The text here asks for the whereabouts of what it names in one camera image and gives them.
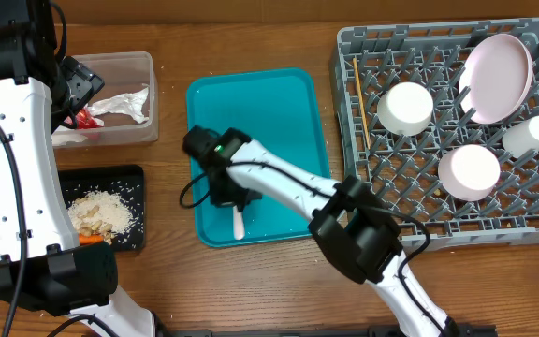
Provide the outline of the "red sauce packet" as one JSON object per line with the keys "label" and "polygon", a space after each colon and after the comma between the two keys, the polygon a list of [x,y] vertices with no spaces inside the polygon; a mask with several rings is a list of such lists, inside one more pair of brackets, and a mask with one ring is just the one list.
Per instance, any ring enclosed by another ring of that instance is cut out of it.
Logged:
{"label": "red sauce packet", "polygon": [[66,117],[63,126],[69,129],[93,129],[103,127],[104,123],[95,118],[86,108]]}

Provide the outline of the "white napkin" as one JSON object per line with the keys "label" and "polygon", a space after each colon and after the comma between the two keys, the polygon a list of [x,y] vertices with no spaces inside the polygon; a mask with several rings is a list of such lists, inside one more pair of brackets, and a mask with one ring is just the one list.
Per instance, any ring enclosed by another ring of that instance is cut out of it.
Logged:
{"label": "white napkin", "polygon": [[119,94],[111,98],[99,100],[85,108],[97,119],[99,119],[100,115],[104,114],[122,114],[129,116],[137,124],[142,124],[149,120],[142,112],[142,108],[148,97],[149,87],[145,86],[138,92]]}

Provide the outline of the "white plastic fork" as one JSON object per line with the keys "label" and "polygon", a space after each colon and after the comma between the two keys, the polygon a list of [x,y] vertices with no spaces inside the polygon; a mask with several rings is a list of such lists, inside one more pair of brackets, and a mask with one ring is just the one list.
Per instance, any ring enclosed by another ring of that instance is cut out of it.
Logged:
{"label": "white plastic fork", "polygon": [[237,206],[233,207],[233,236],[235,240],[242,240],[245,236],[242,213]]}

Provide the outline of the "rice and food scraps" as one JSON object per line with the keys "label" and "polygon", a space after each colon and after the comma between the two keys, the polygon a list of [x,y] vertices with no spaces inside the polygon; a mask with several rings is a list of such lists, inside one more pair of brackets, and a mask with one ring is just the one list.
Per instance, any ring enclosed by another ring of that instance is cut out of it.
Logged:
{"label": "rice and food scraps", "polygon": [[118,193],[91,191],[70,203],[67,208],[78,234],[101,235],[108,244],[123,242],[138,219]]}

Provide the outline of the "wooden chopstick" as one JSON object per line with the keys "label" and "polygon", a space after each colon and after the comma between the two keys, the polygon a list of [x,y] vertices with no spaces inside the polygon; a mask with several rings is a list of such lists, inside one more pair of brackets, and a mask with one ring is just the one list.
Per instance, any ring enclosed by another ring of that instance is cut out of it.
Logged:
{"label": "wooden chopstick", "polygon": [[363,91],[361,90],[361,83],[360,83],[360,77],[359,77],[358,62],[355,56],[353,57],[353,69],[354,69],[355,86],[356,86],[357,99],[358,99],[358,111],[359,111],[361,122],[362,122],[362,130],[363,130],[363,136],[365,140],[365,147],[366,147],[366,150],[368,151],[371,148],[371,139],[370,139],[369,130],[367,126]]}

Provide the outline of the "white bowl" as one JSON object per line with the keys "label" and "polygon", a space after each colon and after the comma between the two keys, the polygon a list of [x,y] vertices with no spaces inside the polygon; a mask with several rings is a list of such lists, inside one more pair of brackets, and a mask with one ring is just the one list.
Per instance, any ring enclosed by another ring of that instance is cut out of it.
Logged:
{"label": "white bowl", "polygon": [[377,117],[389,132],[414,136],[429,126],[433,109],[429,90],[408,81],[396,84],[380,98]]}

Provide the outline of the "pink bowl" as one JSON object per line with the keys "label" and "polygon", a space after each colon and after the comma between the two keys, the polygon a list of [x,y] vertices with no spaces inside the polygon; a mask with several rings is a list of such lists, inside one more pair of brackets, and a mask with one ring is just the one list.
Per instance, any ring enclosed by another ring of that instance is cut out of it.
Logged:
{"label": "pink bowl", "polygon": [[495,154],[474,144],[448,152],[438,165],[438,177],[444,190],[464,201],[487,197],[500,175],[501,165]]}

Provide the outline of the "white round plate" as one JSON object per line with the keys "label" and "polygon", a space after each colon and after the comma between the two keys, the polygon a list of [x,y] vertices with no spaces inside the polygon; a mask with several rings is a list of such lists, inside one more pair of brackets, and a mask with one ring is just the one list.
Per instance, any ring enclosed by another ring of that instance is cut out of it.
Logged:
{"label": "white round plate", "polygon": [[471,120],[482,125],[511,115],[532,85],[532,58],[517,37],[496,34],[484,39],[470,53],[459,79],[459,90],[468,93],[460,106],[473,110]]}

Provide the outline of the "white paper cup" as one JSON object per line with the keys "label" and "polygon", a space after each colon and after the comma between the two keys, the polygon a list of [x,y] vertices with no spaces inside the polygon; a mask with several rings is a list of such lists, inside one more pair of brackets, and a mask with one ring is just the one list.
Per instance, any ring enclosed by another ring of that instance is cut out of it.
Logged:
{"label": "white paper cup", "polygon": [[539,151],[539,116],[507,129],[502,144],[514,158],[519,158],[530,150]]}

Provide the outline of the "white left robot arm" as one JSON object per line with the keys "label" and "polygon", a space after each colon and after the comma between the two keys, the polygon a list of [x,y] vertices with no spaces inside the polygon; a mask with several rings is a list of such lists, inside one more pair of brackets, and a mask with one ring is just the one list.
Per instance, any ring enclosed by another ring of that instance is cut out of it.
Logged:
{"label": "white left robot arm", "polygon": [[165,329],[119,286],[106,242],[80,243],[59,183],[51,135],[103,80],[66,54],[64,20],[48,0],[0,0],[0,300],[8,314],[44,311],[100,335]]}

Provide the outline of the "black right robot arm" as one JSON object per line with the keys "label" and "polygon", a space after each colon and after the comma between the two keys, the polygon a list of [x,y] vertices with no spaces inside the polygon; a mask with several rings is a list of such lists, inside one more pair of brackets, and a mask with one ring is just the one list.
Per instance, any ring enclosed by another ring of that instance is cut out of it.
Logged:
{"label": "black right robot arm", "polygon": [[362,181],[335,181],[305,171],[272,154],[235,128],[218,134],[194,126],[182,148],[202,169],[215,207],[243,212],[264,196],[307,220],[326,260],[343,276],[371,286],[396,317],[405,336],[458,336],[458,324],[427,295],[409,268],[430,245],[426,238],[411,254],[399,239],[401,220],[411,216],[384,208]]}

